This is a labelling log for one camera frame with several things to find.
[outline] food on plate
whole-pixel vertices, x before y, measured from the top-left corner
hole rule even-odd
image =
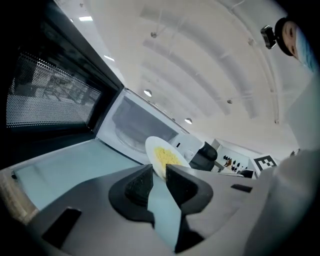
[[[160,161],[163,171],[166,170],[166,164],[182,165],[178,157],[170,151],[170,149],[164,149],[163,147],[156,147],[154,149],[156,158]]]

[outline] person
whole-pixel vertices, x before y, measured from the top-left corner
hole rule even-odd
[[[289,17],[279,19],[274,27],[274,35],[280,49],[293,56],[312,72],[319,71],[316,56],[304,33]]]

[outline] ceiling light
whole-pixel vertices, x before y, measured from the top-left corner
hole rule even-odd
[[[192,120],[191,120],[191,118],[184,119],[184,121],[186,121],[189,125],[192,125]]]
[[[113,58],[111,58],[111,57],[109,57],[109,56],[107,56],[107,55],[103,55],[105,58],[107,58],[108,60],[110,60],[110,61],[115,61]]]
[[[152,97],[152,92],[150,90],[143,91],[147,96]]]
[[[91,16],[79,17],[79,20],[81,22],[91,22],[92,21],[92,17]]]

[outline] white ceiling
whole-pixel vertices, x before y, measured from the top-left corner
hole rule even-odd
[[[286,15],[271,1],[56,2],[126,87],[199,138],[278,159],[298,147],[284,114],[311,73],[278,46],[265,47],[260,29]]]

